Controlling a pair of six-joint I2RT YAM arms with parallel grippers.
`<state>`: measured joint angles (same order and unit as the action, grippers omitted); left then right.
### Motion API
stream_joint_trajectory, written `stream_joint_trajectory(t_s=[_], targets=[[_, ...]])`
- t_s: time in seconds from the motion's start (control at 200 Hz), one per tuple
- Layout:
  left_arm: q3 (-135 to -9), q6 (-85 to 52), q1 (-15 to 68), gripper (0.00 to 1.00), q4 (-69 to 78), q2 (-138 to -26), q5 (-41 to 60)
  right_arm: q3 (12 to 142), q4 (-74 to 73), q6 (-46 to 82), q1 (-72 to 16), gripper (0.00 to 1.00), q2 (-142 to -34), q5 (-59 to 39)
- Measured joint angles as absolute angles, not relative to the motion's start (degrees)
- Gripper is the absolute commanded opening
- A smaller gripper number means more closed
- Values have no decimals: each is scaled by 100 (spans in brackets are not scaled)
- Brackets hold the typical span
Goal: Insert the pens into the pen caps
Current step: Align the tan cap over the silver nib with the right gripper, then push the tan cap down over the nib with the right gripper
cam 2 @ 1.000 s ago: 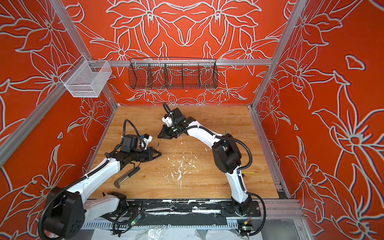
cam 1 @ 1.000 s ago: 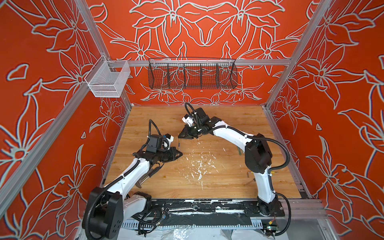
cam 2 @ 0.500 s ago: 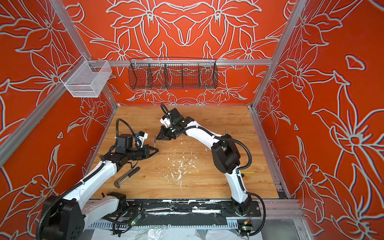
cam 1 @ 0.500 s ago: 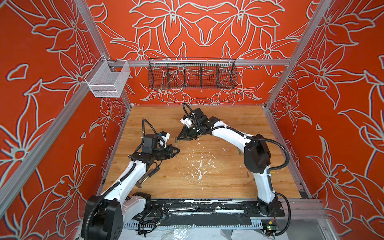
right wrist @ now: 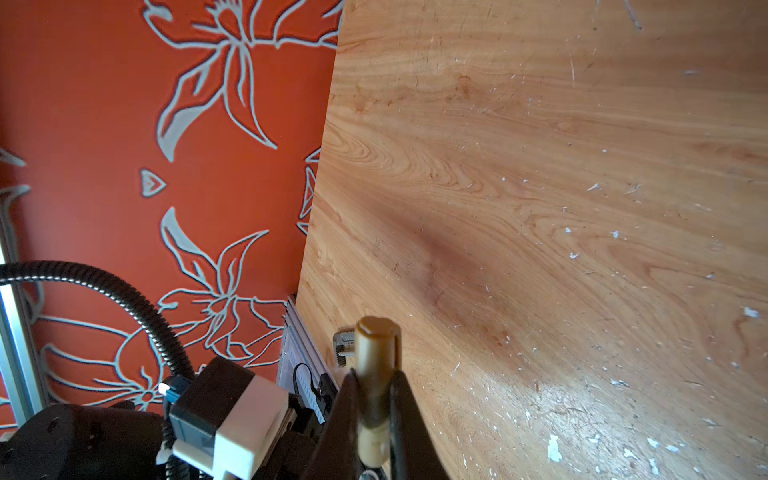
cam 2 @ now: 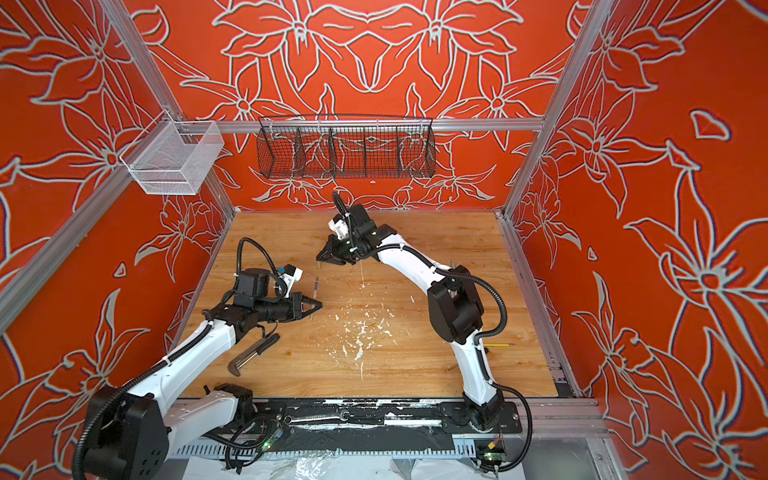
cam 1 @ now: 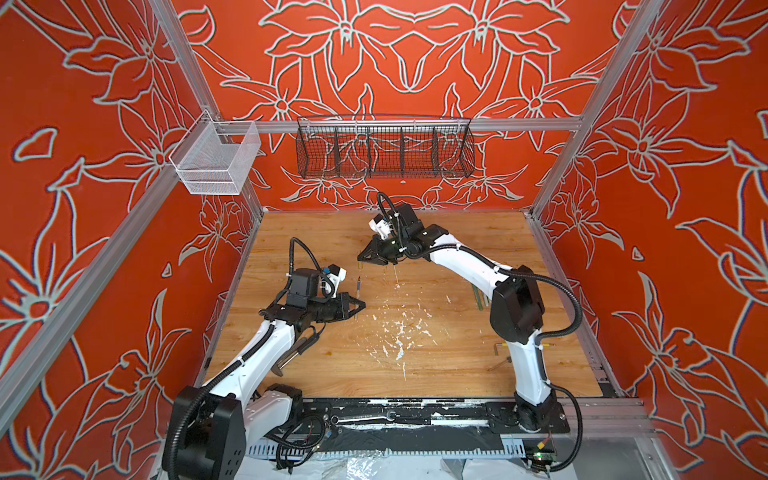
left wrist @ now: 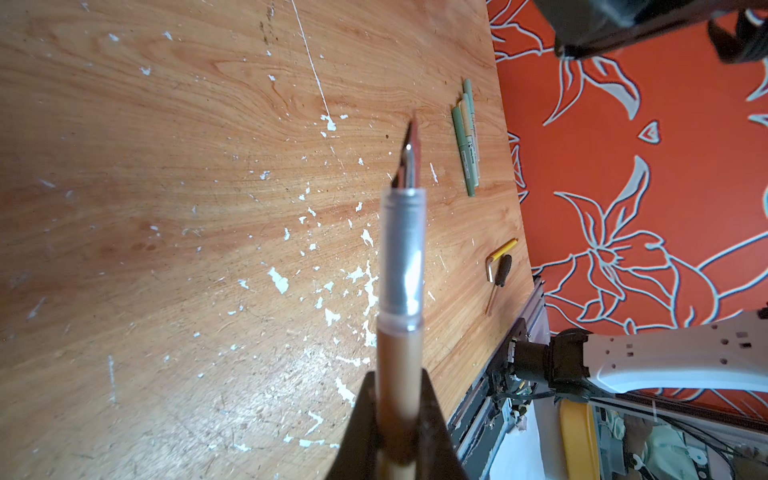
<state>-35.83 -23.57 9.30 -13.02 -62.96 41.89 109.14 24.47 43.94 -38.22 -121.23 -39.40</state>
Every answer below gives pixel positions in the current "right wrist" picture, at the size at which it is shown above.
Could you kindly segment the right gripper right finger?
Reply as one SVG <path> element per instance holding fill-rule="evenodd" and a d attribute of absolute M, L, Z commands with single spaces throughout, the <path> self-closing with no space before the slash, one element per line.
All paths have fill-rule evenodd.
<path fill-rule="evenodd" d="M 390 438 L 393 479 L 449 478 L 402 371 L 395 371 L 390 383 Z"/>

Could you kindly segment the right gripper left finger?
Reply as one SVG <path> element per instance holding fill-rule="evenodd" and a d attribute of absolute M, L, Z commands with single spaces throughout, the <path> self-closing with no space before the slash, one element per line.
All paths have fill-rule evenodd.
<path fill-rule="evenodd" d="M 359 382 L 352 369 L 344 377 L 302 479 L 357 480 L 360 477 L 363 470 L 358 455 L 360 404 Z"/>

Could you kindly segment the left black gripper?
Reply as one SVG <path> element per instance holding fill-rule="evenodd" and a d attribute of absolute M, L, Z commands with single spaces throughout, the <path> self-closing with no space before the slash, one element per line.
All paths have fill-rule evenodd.
<path fill-rule="evenodd" d="M 314 413 L 297 417 L 275 444 L 269 458 L 257 470 L 255 479 L 300 479 L 307 469 L 324 426 Z"/>

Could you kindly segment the tan pen cap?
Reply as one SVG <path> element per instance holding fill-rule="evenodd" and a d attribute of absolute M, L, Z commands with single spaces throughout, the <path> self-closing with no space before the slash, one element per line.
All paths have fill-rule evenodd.
<path fill-rule="evenodd" d="M 355 355 L 358 456 L 366 467 L 375 469 L 390 455 L 390 385 L 401 367 L 400 326 L 388 318 L 363 317 L 355 326 Z"/>

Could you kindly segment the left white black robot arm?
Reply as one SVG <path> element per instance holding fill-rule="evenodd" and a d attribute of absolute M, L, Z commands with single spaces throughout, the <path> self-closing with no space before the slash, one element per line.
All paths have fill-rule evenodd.
<path fill-rule="evenodd" d="M 75 262 L 11 263 L 2 266 L 1 283 L 31 296 L 32 333 L 52 401 L 128 401 L 157 413 L 165 377 L 199 372 L 214 358 L 273 373 L 287 339 L 288 299 L 244 290 L 240 261 L 195 261 L 183 275 L 186 283 L 157 300 Z"/>

